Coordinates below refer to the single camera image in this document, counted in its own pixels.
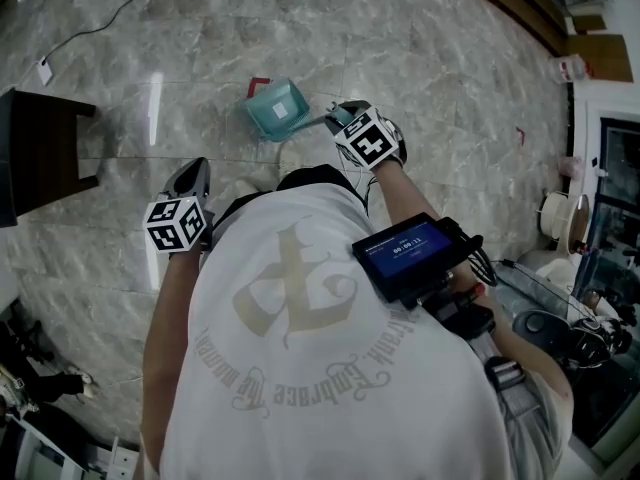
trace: black buckle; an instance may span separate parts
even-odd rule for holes
[[[485,332],[491,333],[496,326],[493,312],[475,304],[459,309],[452,302],[439,308],[432,315],[445,329],[465,341],[473,340]]]
[[[484,371],[497,392],[524,382],[526,376],[519,363],[502,356],[494,356],[484,365]]]

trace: chair leg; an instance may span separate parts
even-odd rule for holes
[[[96,106],[89,105],[88,103],[80,103],[79,101],[74,101],[73,111],[78,116],[93,117],[93,115],[96,113]]]
[[[86,178],[79,179],[73,186],[73,188],[69,191],[69,195],[78,194],[79,192],[84,192],[85,190],[89,190],[91,188],[95,188],[100,185],[97,176],[88,176]]]

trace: dustpan handle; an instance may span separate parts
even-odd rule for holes
[[[325,114],[323,116],[320,117],[316,117],[315,119],[312,119],[311,121],[307,121],[306,123],[301,123],[297,126],[294,126],[290,132],[294,133],[294,132],[298,132],[300,130],[304,130],[305,128],[311,128],[312,126],[317,126],[319,124],[326,124],[326,120],[328,117],[332,117],[333,119],[335,119],[338,123],[342,124],[343,126],[347,126],[351,121],[353,121],[355,119],[355,116],[353,114],[351,114],[350,112],[346,111],[345,109],[343,109],[342,107],[336,107],[333,111],[329,112],[328,114]]]

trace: glass panel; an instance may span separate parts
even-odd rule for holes
[[[593,446],[624,413],[640,390],[640,215],[598,202],[592,219],[592,252],[583,260],[579,299],[598,291],[623,320],[632,342],[600,368],[572,378],[574,433]]]
[[[605,147],[600,193],[640,206],[640,132],[609,126]]]

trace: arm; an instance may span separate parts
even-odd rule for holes
[[[169,261],[144,347],[141,432],[145,452],[156,471],[187,351],[189,304],[199,262],[199,244]],[[138,461],[136,471],[142,462]]]
[[[393,224],[423,212],[433,219],[440,219],[397,162],[383,161],[374,167],[373,173],[382,189]],[[458,265],[453,274],[451,287],[454,291],[467,291],[477,283],[468,262]],[[493,311],[496,328],[492,338],[500,353],[519,363],[522,368],[539,373],[551,389],[560,395],[567,409],[573,411],[571,386],[558,364],[538,347],[514,333],[502,308],[493,299],[483,296],[475,302]]]

